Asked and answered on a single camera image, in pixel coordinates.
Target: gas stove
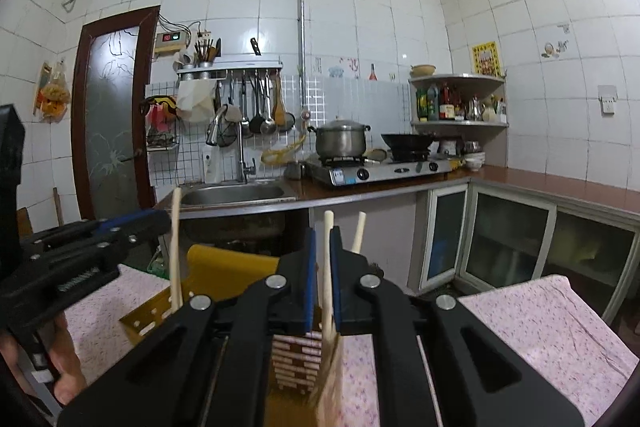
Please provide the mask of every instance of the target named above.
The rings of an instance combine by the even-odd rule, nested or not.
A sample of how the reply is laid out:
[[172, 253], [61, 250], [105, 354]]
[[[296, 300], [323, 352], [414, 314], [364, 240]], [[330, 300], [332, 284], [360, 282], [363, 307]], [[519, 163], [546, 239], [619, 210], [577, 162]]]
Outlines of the gas stove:
[[319, 160], [308, 160], [307, 164], [313, 179], [334, 187], [402, 180], [452, 171], [446, 158], [428, 158], [426, 161], [413, 162], [394, 162], [390, 159], [383, 162], [364, 160], [362, 164], [345, 162], [327, 166], [323, 166]]

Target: brown countertop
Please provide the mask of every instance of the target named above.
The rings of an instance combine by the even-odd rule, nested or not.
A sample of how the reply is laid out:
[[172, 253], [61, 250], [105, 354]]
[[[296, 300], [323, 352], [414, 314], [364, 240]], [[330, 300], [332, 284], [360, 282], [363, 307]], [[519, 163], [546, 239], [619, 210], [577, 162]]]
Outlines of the brown countertop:
[[[311, 208], [330, 204], [343, 204], [353, 201], [373, 200], [410, 194], [442, 186], [465, 183], [469, 181], [486, 182], [490, 185], [504, 185], [505, 188], [519, 188], [549, 194], [561, 198], [570, 198], [582, 203], [603, 205], [622, 211], [640, 215], [640, 192], [615, 188], [608, 185], [552, 176], [538, 172], [521, 171], [503, 167], [484, 166], [479, 172], [459, 169], [449, 174], [434, 174], [399, 181], [378, 182], [371, 184], [348, 185], [345, 187], [329, 187], [321, 182], [302, 180], [287, 181], [287, 185], [295, 192], [296, 199], [288, 201], [246, 203], [225, 206], [183, 206], [180, 209], [181, 219], [201, 217], [233, 216], [239, 214], [260, 214], [297, 208]], [[170, 208], [171, 194], [156, 204], [156, 208]]]

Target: white chopstick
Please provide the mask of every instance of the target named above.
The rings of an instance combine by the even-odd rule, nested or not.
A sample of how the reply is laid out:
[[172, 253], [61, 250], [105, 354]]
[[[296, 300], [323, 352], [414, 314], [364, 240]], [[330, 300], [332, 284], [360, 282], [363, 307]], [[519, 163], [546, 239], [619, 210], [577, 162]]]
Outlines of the white chopstick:
[[171, 311], [182, 306], [182, 288], [180, 285], [180, 259], [178, 258], [178, 229], [180, 228], [180, 187], [174, 188], [171, 204], [171, 248], [169, 250], [169, 284], [171, 287]]
[[364, 212], [358, 213], [358, 225], [356, 227], [356, 236], [353, 238], [353, 246], [351, 251], [353, 253], [360, 253], [362, 248], [362, 236], [364, 235], [364, 225], [367, 222], [367, 214]]
[[334, 227], [334, 213], [324, 212], [324, 259], [322, 277], [322, 346], [331, 349], [335, 337], [334, 294], [331, 277], [331, 229]]

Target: human hand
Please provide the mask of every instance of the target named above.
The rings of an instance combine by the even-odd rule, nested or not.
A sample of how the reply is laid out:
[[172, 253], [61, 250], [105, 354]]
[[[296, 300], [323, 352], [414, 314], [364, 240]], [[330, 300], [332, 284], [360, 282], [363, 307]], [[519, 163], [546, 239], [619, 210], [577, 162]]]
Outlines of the human hand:
[[[55, 332], [53, 343], [49, 348], [49, 358], [60, 374], [53, 388], [53, 394], [62, 405], [66, 405], [86, 387], [86, 380], [82, 375], [73, 340], [67, 330], [65, 314], [61, 313], [53, 322]], [[33, 389], [18, 367], [18, 348], [18, 343], [9, 333], [0, 331], [0, 353], [6, 365], [22, 390], [33, 394]]]

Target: stainless steel sink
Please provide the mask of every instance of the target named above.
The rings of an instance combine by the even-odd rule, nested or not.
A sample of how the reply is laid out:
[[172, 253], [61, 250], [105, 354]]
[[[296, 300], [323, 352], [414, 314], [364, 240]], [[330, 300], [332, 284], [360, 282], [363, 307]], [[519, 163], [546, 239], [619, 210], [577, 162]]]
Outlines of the stainless steel sink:
[[276, 203], [296, 199], [284, 182], [252, 182], [246, 185], [203, 185], [188, 189], [181, 204], [189, 206], [225, 206], [237, 203]]

